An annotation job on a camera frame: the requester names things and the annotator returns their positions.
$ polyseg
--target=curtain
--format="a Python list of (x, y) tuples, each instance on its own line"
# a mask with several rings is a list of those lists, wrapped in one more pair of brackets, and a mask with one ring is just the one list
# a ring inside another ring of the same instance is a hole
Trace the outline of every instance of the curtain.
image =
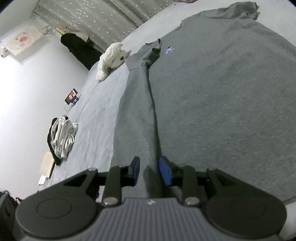
[(40, 0), (34, 13), (89, 35), (101, 51), (121, 42), (173, 0)]

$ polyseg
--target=plush dog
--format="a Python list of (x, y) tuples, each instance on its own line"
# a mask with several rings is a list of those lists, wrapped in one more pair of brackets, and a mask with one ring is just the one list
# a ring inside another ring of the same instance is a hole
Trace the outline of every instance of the plush dog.
[(122, 43), (111, 44), (105, 53), (100, 57), (98, 63), (98, 72), (96, 74), (96, 80), (98, 82), (104, 81), (111, 69), (116, 69), (124, 63), (124, 60), (129, 56), (130, 52), (122, 50)]

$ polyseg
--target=folded clothes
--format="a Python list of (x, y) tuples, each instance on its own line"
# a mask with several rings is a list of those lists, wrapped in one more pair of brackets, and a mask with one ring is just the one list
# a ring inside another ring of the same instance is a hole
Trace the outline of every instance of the folded clothes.
[(49, 147), (50, 152), (52, 153), (52, 157), (54, 158), (54, 162), (55, 162), (55, 164), (56, 164), (57, 166), (59, 166), (59, 165), (61, 164), (62, 161), (61, 161), (60, 158), (58, 158), (58, 157), (55, 155), (55, 153), (54, 153), (54, 149), (52, 148), (52, 140), (55, 138), (55, 136), (52, 138), (52, 130), (54, 130), (54, 132), (56, 133), (56, 128), (57, 128), (57, 126), (56, 126), (55, 128), (53, 128), (53, 125), (54, 125), (54, 123), (56, 122), (56, 120), (57, 120), (57, 117), (53, 118), (53, 120), (52, 120), (52, 124), (51, 124), (51, 126), (50, 126), (50, 129), (49, 129), (49, 132), (48, 132), (48, 135), (47, 135), (47, 144), (48, 144), (48, 147)]
[(78, 124), (72, 123), (67, 116), (58, 118), (51, 129), (51, 146), (58, 158), (66, 158), (74, 143)]

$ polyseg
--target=black cloth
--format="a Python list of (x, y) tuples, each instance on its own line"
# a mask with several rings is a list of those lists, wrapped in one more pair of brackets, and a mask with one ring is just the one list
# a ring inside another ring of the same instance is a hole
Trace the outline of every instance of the black cloth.
[(296, 6), (296, 0), (290, 0), (290, 2)]
[(58, 158), (57, 156), (56, 156), (56, 154), (54, 153), (54, 149), (52, 148), (52, 136), (51, 136), (51, 131), (52, 131), (52, 126), (53, 126), (53, 124), (55, 123), (55, 121), (57, 120), (58, 118), (56, 117), (56, 118), (53, 118), (53, 120), (52, 120), (52, 125), (50, 126), (50, 128), (49, 128), (49, 132), (48, 132), (48, 135), (47, 135), (47, 144), (48, 144), (48, 146), (49, 146), (49, 150), (50, 150), (50, 152), (52, 153), (52, 157), (54, 158), (54, 162), (55, 162), (55, 164), (57, 165), (57, 166), (59, 166), (60, 164), (61, 164), (61, 159), (60, 158)]
[(88, 69), (100, 60), (101, 52), (88, 45), (76, 34), (64, 34), (61, 43)]

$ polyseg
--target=metal screw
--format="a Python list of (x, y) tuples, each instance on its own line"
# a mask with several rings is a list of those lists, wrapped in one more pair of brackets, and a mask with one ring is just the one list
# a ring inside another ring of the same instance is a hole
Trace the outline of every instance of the metal screw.
[(104, 198), (103, 203), (108, 206), (113, 206), (118, 203), (118, 199), (116, 197), (106, 197)]
[(197, 197), (187, 197), (185, 203), (187, 205), (193, 206), (199, 204), (200, 200)]

